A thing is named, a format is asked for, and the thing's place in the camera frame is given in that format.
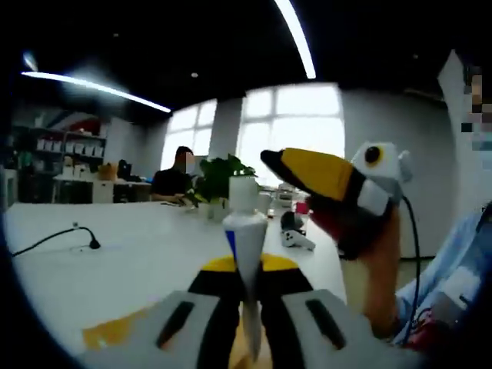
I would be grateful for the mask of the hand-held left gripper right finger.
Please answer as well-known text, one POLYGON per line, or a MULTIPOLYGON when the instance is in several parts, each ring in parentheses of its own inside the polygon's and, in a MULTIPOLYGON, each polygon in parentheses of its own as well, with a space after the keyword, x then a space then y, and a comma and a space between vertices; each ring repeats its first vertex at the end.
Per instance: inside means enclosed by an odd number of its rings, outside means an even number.
POLYGON ((261 320, 274 368, 409 368, 411 352, 372 334, 368 320, 327 289, 315 289, 292 260, 261 257, 261 320))

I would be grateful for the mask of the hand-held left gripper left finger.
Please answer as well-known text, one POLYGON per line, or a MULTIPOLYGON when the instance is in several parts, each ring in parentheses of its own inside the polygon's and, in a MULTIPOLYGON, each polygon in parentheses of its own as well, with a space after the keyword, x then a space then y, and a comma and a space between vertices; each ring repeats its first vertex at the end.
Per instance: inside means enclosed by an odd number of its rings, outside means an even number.
POLYGON ((243 296, 233 258, 215 258, 186 291, 87 329, 86 366, 227 368, 243 296))

